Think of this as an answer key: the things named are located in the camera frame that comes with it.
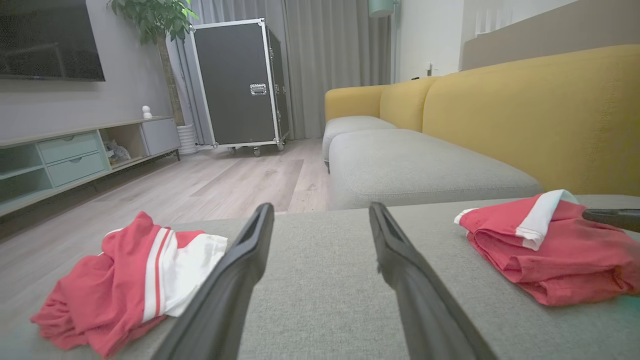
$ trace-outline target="white plant pot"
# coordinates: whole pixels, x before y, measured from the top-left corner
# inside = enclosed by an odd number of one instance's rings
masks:
[[[192,155],[198,152],[193,124],[178,126],[178,136],[180,137],[180,149],[178,149],[180,155]]]

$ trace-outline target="tv stand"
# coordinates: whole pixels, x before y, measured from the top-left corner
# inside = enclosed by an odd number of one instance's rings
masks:
[[[104,142],[116,140],[131,159],[110,163]],[[0,216],[155,157],[175,152],[171,117],[152,117],[0,141]]]

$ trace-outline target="clothing pile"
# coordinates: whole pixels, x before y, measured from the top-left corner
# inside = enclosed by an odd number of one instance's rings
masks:
[[[566,190],[468,209],[454,222],[471,245],[540,304],[563,306],[640,295],[640,243],[582,218]]]
[[[141,212],[105,236],[102,254],[78,261],[31,322],[62,349],[89,344],[111,357],[165,316],[180,316],[226,248],[222,236],[175,232]]]

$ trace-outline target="light wood floor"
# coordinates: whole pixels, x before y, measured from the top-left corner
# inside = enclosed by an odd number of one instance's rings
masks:
[[[277,213],[327,209],[329,175],[321,139],[291,141],[284,152],[226,149],[157,160],[0,219],[0,336],[23,327],[56,281],[83,256],[100,253],[104,235],[139,211],[172,225],[248,217],[263,202]]]

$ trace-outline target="folded red shirt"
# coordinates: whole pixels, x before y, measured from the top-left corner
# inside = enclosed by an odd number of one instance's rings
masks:
[[[540,304],[563,306],[640,295],[640,243],[582,218],[565,190],[463,211],[469,243]]]

